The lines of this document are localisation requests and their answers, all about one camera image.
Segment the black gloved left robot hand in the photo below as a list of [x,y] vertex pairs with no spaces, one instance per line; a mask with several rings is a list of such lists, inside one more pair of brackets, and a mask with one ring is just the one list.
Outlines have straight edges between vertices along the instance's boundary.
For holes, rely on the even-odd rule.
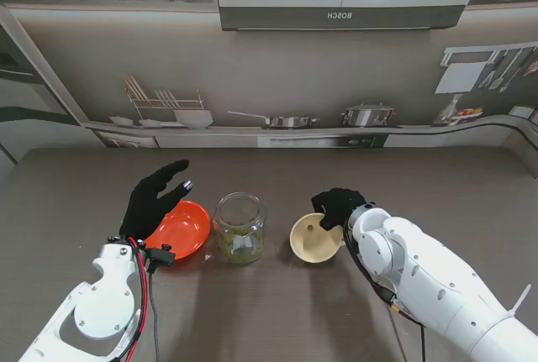
[[160,226],[162,219],[192,190],[184,181],[161,194],[172,178],[189,166],[189,160],[177,160],[143,178],[131,192],[126,213],[119,229],[121,239],[146,240]]

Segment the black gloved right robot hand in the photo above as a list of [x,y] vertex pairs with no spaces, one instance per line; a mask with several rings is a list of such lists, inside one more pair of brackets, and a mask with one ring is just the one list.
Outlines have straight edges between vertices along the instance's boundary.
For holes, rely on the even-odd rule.
[[324,214],[319,225],[326,231],[343,227],[353,211],[367,203],[360,192],[337,187],[317,194],[311,202],[315,212]]

